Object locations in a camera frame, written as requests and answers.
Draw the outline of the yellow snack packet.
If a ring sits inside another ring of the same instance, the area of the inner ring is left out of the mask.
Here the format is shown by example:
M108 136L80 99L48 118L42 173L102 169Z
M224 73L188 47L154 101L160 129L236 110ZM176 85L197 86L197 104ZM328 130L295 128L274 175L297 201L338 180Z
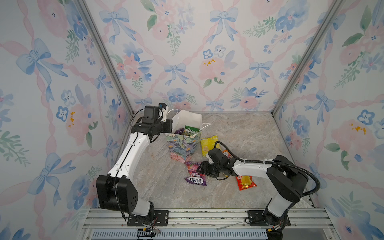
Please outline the yellow snack packet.
M215 143L219 140L218 136L201 139L202 155L206 157L208 152L215 147Z

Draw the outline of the purple Fox's berries bag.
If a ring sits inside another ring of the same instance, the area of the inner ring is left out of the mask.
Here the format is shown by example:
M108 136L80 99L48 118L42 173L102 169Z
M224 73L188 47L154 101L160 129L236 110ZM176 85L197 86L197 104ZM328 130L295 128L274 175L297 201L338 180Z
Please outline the purple Fox's berries bag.
M187 183L206 186L206 176L202 173L199 173L197 169L200 167L201 162L185 162L187 166L189 176L185 178Z
M176 130L176 131L175 131L175 134L176 134L176 135L182 135L183 132L184 132L184 129L181 128L181 129Z

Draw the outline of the red small snack packet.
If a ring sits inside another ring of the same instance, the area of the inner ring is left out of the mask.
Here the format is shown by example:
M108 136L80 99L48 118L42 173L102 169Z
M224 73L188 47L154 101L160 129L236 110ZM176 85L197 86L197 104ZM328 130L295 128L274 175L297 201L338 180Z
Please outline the red small snack packet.
M257 187L257 185L253 182L252 176L238 176L236 177L236 180L240 191Z

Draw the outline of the floral paper gift bag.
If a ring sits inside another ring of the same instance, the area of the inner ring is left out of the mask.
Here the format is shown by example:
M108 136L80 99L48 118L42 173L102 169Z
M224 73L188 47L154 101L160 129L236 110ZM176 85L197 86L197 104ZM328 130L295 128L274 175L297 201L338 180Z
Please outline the floral paper gift bag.
M197 150L201 140L202 129L208 127L210 123L203 122L203 115L181 110L174 117L173 128L170 134L166 134L167 147L172 160L185 163L188 162ZM200 132L193 136L176 135L175 131L185 126L199 128Z

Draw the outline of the orange Fox's fruits bag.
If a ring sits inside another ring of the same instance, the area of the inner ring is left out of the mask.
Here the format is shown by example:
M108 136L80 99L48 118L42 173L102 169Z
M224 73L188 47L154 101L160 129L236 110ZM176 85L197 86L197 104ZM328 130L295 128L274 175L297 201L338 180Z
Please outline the orange Fox's fruits bag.
M222 151L222 153L230 160L232 158L232 155L229 153L228 150Z

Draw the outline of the green Fox's lemon bag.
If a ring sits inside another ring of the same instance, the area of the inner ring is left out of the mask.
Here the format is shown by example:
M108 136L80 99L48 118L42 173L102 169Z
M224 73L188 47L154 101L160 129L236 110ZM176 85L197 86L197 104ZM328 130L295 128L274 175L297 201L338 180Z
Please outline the green Fox's lemon bag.
M183 135L185 136L193 136L195 134L198 134L200 132L199 128L191 127L191 126L185 126Z

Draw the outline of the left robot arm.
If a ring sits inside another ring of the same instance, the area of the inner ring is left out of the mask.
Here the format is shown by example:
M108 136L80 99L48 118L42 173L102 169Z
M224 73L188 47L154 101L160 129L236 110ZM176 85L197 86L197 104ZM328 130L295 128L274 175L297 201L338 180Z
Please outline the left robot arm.
M100 208L153 219L153 203L139 198L133 179L145 149L162 133L170 133L173 121L167 119L169 107L165 103L146 106L144 116L131 126L129 141L121 156L106 175L96 181Z

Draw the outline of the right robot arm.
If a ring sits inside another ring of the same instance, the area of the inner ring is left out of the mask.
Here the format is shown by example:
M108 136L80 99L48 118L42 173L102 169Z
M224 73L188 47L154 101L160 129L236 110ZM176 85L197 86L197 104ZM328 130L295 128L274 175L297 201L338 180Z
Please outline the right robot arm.
M266 206L264 216L272 220L281 219L300 201L309 180L308 174L281 155L272 160L243 160L236 156L229 158L218 148L214 148L208 152L208 159L200 164L197 172L211 178L224 174L269 180L277 193Z

